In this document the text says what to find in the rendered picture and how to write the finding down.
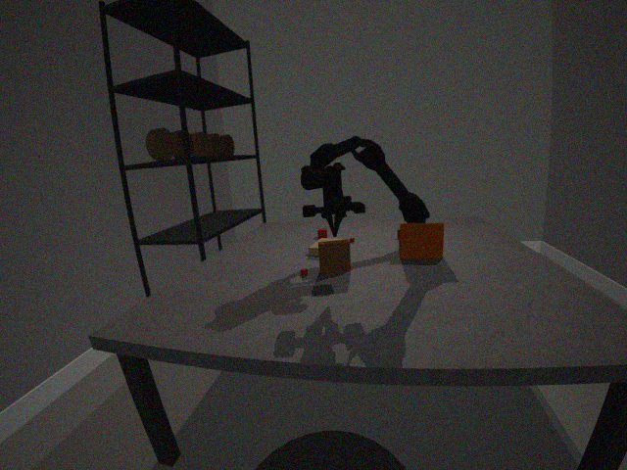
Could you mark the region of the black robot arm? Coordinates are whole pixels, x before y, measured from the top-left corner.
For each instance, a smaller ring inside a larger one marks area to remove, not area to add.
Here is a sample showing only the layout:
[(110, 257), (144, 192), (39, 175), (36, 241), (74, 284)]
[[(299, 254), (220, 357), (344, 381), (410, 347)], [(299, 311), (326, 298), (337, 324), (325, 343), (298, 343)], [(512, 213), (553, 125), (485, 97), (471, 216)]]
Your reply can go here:
[[(357, 153), (356, 149), (359, 146), (365, 147), (365, 149)], [(429, 218), (430, 214), (424, 202), (416, 194), (411, 193), (387, 166), (385, 154), (380, 146), (371, 140), (361, 139), (358, 136), (346, 139), (336, 145), (332, 143), (323, 144), (319, 149), (316, 149), (310, 155), (311, 165), (305, 165), (301, 169), (302, 186), (306, 190), (341, 186), (341, 170), (346, 170), (346, 168), (341, 163), (328, 165), (345, 153), (352, 153), (357, 161), (379, 174), (398, 199), (399, 210), (403, 213), (404, 221), (407, 223), (426, 223), (426, 218)], [(330, 215), (344, 214), (345, 209), (352, 207), (352, 197), (344, 197), (343, 190), (338, 190), (338, 194), (331, 194), (331, 191), (326, 191), (324, 202)]]

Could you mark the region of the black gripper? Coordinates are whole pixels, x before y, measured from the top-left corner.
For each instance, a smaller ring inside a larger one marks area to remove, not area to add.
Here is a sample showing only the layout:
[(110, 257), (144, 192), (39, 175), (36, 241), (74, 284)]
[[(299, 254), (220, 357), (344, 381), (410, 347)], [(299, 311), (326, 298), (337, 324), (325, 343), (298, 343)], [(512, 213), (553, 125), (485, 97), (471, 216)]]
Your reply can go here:
[(335, 214), (335, 219), (334, 219), (334, 225), (333, 225), (333, 216), (328, 214), (327, 212), (327, 208), (325, 207), (325, 196), (326, 196), (326, 191), (331, 191), (331, 194), (338, 194), (338, 190), (342, 190), (342, 185), (341, 186), (334, 186), (334, 187), (323, 187), (323, 204), (324, 207), (319, 207), (316, 208), (315, 205), (308, 205), (308, 206), (303, 206), (303, 217), (312, 217), (315, 216), (317, 213), (321, 213), (322, 218), (326, 218), (331, 232), (333, 234), (333, 237), (337, 236), (337, 232), (339, 229), (339, 225), (343, 219), (343, 217), (346, 217), (346, 212), (347, 211), (353, 211), (355, 213), (363, 213), (365, 212), (365, 204), (362, 202), (352, 202), (352, 207), (350, 209), (345, 209), (345, 213), (344, 214)]

